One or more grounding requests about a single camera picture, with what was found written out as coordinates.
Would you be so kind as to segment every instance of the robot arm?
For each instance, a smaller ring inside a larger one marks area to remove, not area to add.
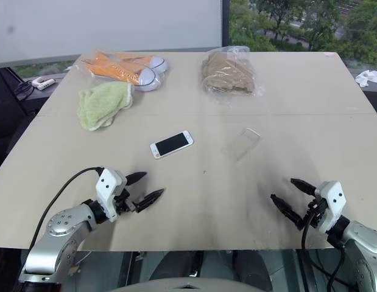
[[[299,230],[303,229],[309,215],[314,212],[311,226],[327,235],[327,241],[335,248],[345,248],[345,253],[354,266],[359,291],[377,292],[377,231],[341,215],[346,203],[341,183],[324,182],[317,188],[301,179],[292,178],[291,183],[314,197],[308,204],[306,215],[304,218],[300,217],[287,202],[271,195],[276,207]]]
[[[77,248],[97,225],[117,220],[122,212],[141,212],[161,196],[164,189],[152,192],[139,203],[129,199],[125,186],[137,182],[144,175],[146,172],[137,172],[124,177],[105,168],[96,184],[97,201],[87,200],[55,214],[49,220],[44,235],[27,256],[19,281],[32,283],[33,287],[39,283],[63,283]]]

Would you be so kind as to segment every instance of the white wall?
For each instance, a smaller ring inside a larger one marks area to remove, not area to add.
[[[0,0],[0,65],[222,44],[220,0]]]

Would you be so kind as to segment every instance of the white smartphone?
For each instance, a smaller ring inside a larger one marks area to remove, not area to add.
[[[179,151],[180,149],[186,148],[194,143],[190,133],[188,131],[182,131],[172,137],[165,140],[152,143],[150,145],[150,150],[153,153],[155,159],[167,156],[173,152]]]

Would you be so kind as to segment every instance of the green cloth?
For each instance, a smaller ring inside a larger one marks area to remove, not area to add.
[[[89,131],[111,125],[113,116],[132,105],[133,85],[128,82],[106,82],[79,92],[77,115],[81,126]]]

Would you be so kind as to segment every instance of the table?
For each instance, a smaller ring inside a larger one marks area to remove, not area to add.
[[[0,246],[28,247],[58,189],[75,172],[98,165],[147,171],[129,188],[134,195],[166,191],[144,212],[98,228],[84,250],[299,248],[301,233],[269,198],[275,193],[303,215],[311,198],[290,177],[315,185],[339,180],[344,215],[377,230],[377,114],[337,54],[251,53],[264,94],[230,105],[201,91],[204,53],[157,54],[171,65],[162,87],[136,92],[130,109],[95,132],[83,130],[76,116],[77,93],[92,83],[72,67],[0,168]],[[245,127],[261,140],[230,161],[221,149]],[[182,130],[194,145],[155,160],[149,145]],[[46,220],[95,199],[96,181],[95,173],[75,180]],[[310,232],[308,247],[326,245]]]

